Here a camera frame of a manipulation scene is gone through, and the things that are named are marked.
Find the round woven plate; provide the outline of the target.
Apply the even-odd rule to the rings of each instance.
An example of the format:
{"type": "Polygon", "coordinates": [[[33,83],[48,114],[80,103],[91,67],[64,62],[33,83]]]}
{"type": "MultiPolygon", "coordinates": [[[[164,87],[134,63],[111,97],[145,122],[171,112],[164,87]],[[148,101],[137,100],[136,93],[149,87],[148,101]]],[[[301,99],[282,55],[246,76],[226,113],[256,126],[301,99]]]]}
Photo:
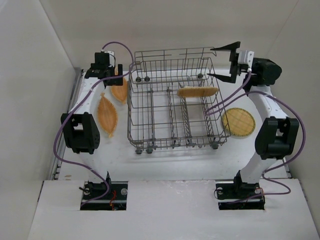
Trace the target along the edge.
{"type": "Polygon", "coordinates": [[[256,121],[252,114],[239,107],[226,110],[222,116],[222,124],[231,135],[236,137],[247,137],[256,128],[256,121]]]}
{"type": "Polygon", "coordinates": [[[177,95],[181,98],[201,98],[215,95],[219,88],[213,86],[186,86],[177,91],[177,95]]]}

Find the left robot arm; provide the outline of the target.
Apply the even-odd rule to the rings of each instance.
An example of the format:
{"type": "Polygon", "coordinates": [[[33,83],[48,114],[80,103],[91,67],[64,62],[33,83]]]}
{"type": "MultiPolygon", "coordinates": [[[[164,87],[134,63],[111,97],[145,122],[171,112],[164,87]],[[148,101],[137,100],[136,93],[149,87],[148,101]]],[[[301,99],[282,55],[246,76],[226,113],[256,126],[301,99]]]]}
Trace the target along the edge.
{"type": "Polygon", "coordinates": [[[60,118],[66,147],[79,154],[89,170],[97,168],[91,156],[100,145],[99,129],[112,136],[118,123],[116,108],[105,97],[107,87],[120,95],[121,102],[127,99],[122,64],[116,63],[114,51],[102,50],[94,54],[94,62],[81,77],[74,106],[60,118]]]}

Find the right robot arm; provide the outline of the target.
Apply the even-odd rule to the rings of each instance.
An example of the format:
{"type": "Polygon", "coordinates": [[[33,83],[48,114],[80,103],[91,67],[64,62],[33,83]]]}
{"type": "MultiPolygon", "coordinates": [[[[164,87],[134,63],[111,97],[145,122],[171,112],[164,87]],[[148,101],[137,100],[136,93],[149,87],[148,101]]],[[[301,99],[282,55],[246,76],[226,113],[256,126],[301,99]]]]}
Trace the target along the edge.
{"type": "Polygon", "coordinates": [[[267,58],[254,56],[253,51],[237,51],[241,43],[216,47],[215,52],[229,52],[229,75],[212,74],[225,83],[236,82],[237,76],[246,73],[241,89],[257,108],[263,121],[256,136],[255,153],[248,164],[238,171],[233,183],[220,186],[218,196],[225,199],[257,198],[261,177],[276,169],[274,163],[292,154],[299,128],[303,123],[298,116],[294,118],[282,110],[287,104],[275,98],[271,93],[271,85],[282,73],[282,68],[267,58]]]}

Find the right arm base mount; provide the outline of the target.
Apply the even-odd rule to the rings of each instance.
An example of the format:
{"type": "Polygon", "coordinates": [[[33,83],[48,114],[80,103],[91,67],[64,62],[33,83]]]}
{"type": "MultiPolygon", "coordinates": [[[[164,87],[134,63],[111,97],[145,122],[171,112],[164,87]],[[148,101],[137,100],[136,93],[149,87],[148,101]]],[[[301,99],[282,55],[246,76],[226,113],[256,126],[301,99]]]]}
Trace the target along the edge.
{"type": "Polygon", "coordinates": [[[265,197],[259,183],[238,184],[231,181],[217,181],[214,190],[219,210],[264,210],[265,197]]]}

